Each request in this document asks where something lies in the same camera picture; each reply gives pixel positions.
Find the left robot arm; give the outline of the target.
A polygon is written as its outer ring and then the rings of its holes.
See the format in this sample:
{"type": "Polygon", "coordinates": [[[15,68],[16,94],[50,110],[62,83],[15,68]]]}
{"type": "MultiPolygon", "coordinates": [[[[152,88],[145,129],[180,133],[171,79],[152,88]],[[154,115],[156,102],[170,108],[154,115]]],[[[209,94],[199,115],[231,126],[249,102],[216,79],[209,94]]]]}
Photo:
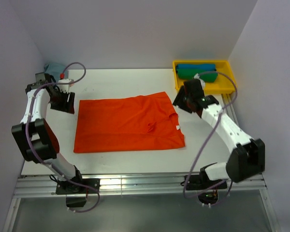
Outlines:
{"type": "Polygon", "coordinates": [[[55,81],[46,73],[37,73],[36,82],[27,85],[27,106],[20,123],[12,126],[15,142],[26,161],[44,165],[51,170],[61,185],[73,193],[84,189],[84,180],[79,170],[60,153],[57,137],[46,122],[47,109],[74,114],[75,93],[70,91],[74,84],[64,74],[55,81]]]}

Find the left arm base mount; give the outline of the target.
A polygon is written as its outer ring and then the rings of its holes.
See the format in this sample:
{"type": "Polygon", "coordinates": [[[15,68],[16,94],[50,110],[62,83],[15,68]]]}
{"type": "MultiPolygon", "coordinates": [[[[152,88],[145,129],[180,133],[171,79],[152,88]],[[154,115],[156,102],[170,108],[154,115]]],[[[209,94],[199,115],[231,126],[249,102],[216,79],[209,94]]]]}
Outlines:
{"type": "Polygon", "coordinates": [[[56,195],[80,195],[84,194],[85,197],[66,197],[66,206],[72,209],[78,209],[85,206],[87,203],[88,195],[97,193],[100,188],[100,179],[98,178],[85,178],[83,179],[80,174],[77,174],[72,181],[88,186],[85,188],[83,186],[72,184],[68,181],[59,181],[57,177],[53,174],[49,176],[50,180],[57,184],[56,195]]]}

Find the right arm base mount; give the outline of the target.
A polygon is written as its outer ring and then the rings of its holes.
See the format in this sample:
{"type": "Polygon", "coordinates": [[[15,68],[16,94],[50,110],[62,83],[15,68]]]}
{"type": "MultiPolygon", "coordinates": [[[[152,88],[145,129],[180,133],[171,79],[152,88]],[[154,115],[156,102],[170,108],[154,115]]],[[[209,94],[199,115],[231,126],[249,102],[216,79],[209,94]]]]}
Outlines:
{"type": "Polygon", "coordinates": [[[219,190],[226,190],[228,196],[232,183],[228,186],[226,180],[214,180],[211,181],[207,177],[202,177],[201,174],[184,176],[184,181],[180,184],[183,187],[183,197],[185,199],[197,198],[201,206],[208,206],[211,208],[218,204],[219,201],[219,190]]]}

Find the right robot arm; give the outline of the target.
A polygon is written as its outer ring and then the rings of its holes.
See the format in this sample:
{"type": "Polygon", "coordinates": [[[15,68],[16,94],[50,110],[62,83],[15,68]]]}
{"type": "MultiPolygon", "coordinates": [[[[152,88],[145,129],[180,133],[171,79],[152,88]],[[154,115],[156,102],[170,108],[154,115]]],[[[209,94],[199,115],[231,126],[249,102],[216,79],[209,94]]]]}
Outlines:
{"type": "Polygon", "coordinates": [[[216,181],[229,179],[241,182],[265,170],[265,143],[253,139],[224,113],[223,107],[212,96],[206,96],[199,79],[185,81],[173,102],[188,113],[196,113],[212,127],[230,152],[227,162],[213,163],[200,169],[202,187],[211,188],[216,181]]]}

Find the orange t shirt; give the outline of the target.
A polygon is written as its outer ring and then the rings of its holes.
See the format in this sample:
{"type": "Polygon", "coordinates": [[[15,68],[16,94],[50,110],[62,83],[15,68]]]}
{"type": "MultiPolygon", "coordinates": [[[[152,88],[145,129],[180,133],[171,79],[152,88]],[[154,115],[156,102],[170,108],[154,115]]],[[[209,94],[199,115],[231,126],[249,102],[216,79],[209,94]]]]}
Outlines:
{"type": "Polygon", "coordinates": [[[183,147],[178,114],[166,92],[79,102],[74,153],[183,147]]]}

